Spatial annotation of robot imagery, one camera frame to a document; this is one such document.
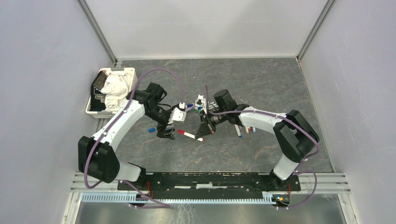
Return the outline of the white crumpled cloth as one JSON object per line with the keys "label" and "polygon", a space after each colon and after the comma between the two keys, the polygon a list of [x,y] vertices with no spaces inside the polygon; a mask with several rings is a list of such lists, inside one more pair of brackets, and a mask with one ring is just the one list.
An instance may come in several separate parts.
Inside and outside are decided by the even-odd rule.
{"label": "white crumpled cloth", "polygon": [[106,112],[116,112],[126,101],[127,94],[132,90],[135,81],[135,73],[127,70],[108,71],[104,87],[101,89],[106,94]]}

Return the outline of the lilac highlighter pen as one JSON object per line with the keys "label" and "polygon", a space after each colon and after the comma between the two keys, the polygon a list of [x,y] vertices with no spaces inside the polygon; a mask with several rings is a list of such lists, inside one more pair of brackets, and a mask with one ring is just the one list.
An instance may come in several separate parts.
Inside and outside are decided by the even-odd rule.
{"label": "lilac highlighter pen", "polygon": [[185,111],[186,112],[188,112],[188,111],[190,111],[190,110],[192,110],[192,109],[194,109],[196,106],[195,105],[193,105],[193,106],[191,106],[191,107],[188,107]]}

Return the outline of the black box in basket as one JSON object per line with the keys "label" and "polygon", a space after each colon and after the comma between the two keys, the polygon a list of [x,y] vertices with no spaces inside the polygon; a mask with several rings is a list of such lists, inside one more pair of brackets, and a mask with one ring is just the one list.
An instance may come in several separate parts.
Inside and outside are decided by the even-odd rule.
{"label": "black box in basket", "polygon": [[92,82],[90,90],[90,111],[100,112],[106,109],[106,94],[103,94],[101,89],[104,87],[107,77],[108,75],[106,75],[106,72],[103,70],[97,74],[94,81]]}

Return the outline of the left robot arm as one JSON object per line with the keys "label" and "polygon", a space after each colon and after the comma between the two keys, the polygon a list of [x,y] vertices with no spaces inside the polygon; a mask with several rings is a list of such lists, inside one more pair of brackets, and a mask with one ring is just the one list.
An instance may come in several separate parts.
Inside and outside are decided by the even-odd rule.
{"label": "left robot arm", "polygon": [[121,163],[115,151],[130,128],[143,116],[156,121],[157,137],[174,140],[174,128],[168,124],[171,110],[159,104],[167,96],[164,88],[150,83],[143,90],[129,93],[127,102],[111,120],[93,136],[78,141],[78,169],[101,182],[127,180],[135,190],[147,184],[145,169],[132,163]]}

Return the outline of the white plastic basket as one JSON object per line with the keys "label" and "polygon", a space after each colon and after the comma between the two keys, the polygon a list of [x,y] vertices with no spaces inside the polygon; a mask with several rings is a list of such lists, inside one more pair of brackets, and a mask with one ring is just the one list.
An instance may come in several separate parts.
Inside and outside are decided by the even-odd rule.
{"label": "white plastic basket", "polygon": [[137,76],[135,68],[102,68],[90,87],[85,112],[97,119],[109,119],[127,101]]}

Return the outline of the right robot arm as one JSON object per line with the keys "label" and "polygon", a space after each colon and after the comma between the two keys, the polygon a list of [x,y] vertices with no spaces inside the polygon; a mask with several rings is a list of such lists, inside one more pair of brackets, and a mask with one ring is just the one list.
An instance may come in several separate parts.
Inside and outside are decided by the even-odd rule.
{"label": "right robot arm", "polygon": [[201,108],[201,123],[196,133],[198,138],[214,134],[216,126],[228,121],[237,127],[251,127],[274,134],[282,156],[271,170],[270,185],[275,190],[284,189],[288,178],[296,171],[301,161],[308,158],[313,148],[319,147],[319,136],[297,110],[275,113],[256,109],[247,104],[238,104],[228,90],[214,94],[210,104],[204,95],[198,95],[194,105]]}

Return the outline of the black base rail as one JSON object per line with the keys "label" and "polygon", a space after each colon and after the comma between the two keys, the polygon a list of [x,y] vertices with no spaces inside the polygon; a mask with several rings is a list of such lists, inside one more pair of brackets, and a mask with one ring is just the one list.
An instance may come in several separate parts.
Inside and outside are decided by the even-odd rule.
{"label": "black base rail", "polygon": [[301,190],[297,175],[280,181],[273,174],[258,172],[153,172],[133,184],[139,190],[152,190],[154,199],[262,199],[267,192]]}

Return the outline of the white marker blue cap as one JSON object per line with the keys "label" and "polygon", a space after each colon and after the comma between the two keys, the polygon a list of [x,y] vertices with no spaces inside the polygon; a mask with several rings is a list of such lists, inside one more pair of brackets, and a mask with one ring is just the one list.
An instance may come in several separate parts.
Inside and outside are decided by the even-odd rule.
{"label": "white marker blue cap", "polygon": [[235,127],[235,130],[237,132],[238,137],[241,138],[242,137],[242,132],[241,132],[242,128],[241,128],[241,126],[235,124],[234,127]]}

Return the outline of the white marker red cap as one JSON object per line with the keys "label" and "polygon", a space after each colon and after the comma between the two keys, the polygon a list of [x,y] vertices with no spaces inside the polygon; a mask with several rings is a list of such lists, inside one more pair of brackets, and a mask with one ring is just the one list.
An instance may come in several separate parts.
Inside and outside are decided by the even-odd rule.
{"label": "white marker red cap", "polygon": [[195,140],[197,140],[197,141],[201,141],[201,142],[204,141],[203,138],[199,138],[199,137],[197,137],[196,135],[193,135],[193,134],[191,134],[191,133],[185,132],[185,131],[183,131],[183,130],[178,129],[177,132],[180,133],[180,134],[182,134],[182,135],[184,135],[184,136],[187,136],[187,137],[189,137],[189,138],[195,139]]}

